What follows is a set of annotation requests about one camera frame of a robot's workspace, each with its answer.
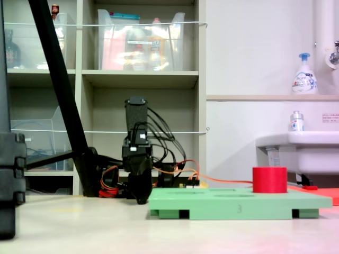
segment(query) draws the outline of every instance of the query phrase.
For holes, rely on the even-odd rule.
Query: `green board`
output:
[[[251,188],[154,188],[148,204],[151,216],[160,219],[279,220],[318,218],[319,208],[332,207],[332,199],[294,190],[257,194]]]

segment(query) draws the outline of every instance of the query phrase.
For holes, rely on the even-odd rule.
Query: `white wire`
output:
[[[55,131],[55,130],[25,130],[25,129],[11,129],[11,131],[35,131],[35,132],[67,132],[67,131]],[[100,133],[100,134],[127,134],[127,131],[84,131],[85,133]],[[207,131],[173,131],[173,134],[206,134]]]
[[[33,23],[10,23],[5,22],[5,25],[35,25]],[[105,25],[98,25],[98,24],[54,24],[54,26],[135,26],[135,25],[171,25],[171,24],[204,24],[206,27],[208,26],[207,22],[202,21],[184,21],[184,22],[167,22],[167,23],[157,23],[157,24],[131,24],[131,25],[114,25],[114,24],[105,24]]]

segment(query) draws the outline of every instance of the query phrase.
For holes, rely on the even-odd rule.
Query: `white pipe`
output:
[[[318,80],[320,94],[337,94],[334,85],[334,73],[326,64],[328,49],[334,47],[335,0],[314,0],[315,14],[315,50],[314,71]]]

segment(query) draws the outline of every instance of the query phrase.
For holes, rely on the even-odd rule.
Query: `wash basin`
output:
[[[269,157],[267,163],[258,160],[259,166],[287,167],[298,174],[339,174],[339,131],[268,135],[256,139],[256,146]]]

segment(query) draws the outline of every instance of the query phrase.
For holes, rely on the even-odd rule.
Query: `label sticker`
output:
[[[146,45],[152,45],[151,41],[127,41],[128,44],[146,44]]]
[[[323,114],[323,123],[339,123],[339,114]]]

